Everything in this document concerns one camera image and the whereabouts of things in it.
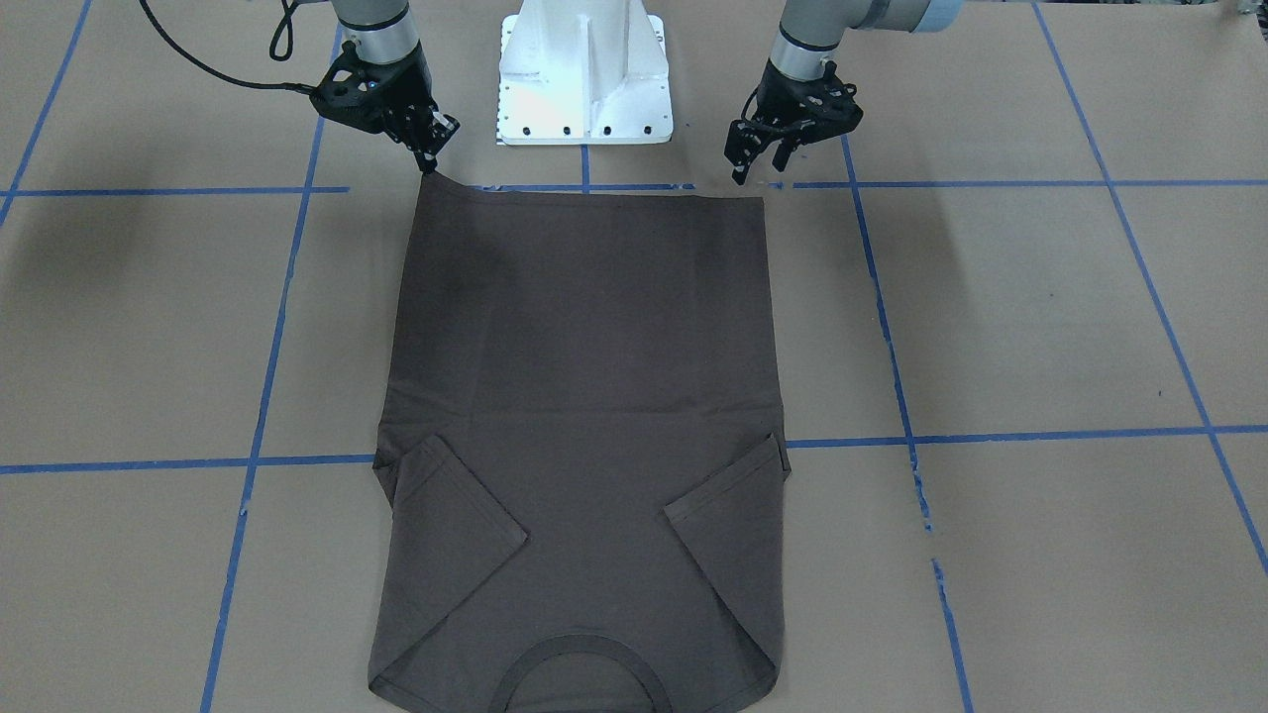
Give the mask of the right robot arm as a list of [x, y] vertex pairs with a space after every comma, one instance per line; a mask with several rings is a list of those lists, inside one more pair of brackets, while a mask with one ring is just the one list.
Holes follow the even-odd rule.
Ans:
[[408, 1], [333, 1], [341, 49], [311, 96], [317, 113], [364, 134], [385, 134], [424, 175], [462, 126], [440, 110]]

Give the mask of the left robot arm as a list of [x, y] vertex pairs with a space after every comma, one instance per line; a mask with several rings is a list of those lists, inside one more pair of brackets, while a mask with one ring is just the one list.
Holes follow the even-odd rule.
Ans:
[[837, 75], [836, 51], [850, 30], [935, 33], [957, 18], [960, 1], [787, 1], [765, 74], [728, 127], [724, 156], [744, 185], [756, 159], [773, 148], [784, 171], [804, 146], [851, 134], [864, 118], [857, 89]]

